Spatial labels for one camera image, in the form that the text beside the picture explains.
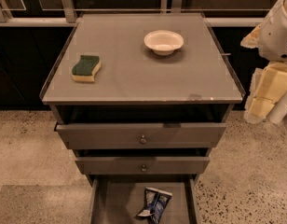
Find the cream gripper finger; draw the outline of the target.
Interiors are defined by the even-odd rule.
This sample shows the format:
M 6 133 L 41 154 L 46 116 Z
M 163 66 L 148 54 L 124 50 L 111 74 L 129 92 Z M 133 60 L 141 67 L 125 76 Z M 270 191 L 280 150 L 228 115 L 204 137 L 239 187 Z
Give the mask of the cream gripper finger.
M 259 47 L 259 35 L 261 25 L 254 27 L 240 42 L 240 45 L 247 49 L 256 49 Z
M 286 92 L 287 63 L 270 62 L 264 69 L 256 68 L 245 104 L 245 120 L 255 124 L 267 119 Z

